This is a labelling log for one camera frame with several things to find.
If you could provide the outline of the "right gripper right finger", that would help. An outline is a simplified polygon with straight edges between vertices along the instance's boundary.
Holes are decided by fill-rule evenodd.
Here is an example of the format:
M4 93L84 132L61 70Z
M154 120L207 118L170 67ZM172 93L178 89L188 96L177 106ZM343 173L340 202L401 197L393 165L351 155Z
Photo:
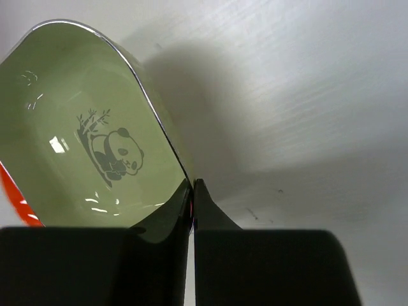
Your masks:
M346 253L320 229L242 229L194 184L197 305L360 305Z

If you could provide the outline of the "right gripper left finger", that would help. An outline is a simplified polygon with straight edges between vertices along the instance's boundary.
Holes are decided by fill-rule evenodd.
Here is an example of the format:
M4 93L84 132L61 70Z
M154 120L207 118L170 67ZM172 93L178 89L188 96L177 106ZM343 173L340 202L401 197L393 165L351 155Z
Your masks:
M1 230L2 305L182 305L191 186L130 228Z

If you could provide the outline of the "green square panda dish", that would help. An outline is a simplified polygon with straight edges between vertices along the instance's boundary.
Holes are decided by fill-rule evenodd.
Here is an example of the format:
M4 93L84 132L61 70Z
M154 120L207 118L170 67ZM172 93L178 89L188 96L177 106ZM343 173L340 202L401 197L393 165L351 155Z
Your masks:
M70 20L1 62L1 164L44 226L130 227L191 186L140 63Z

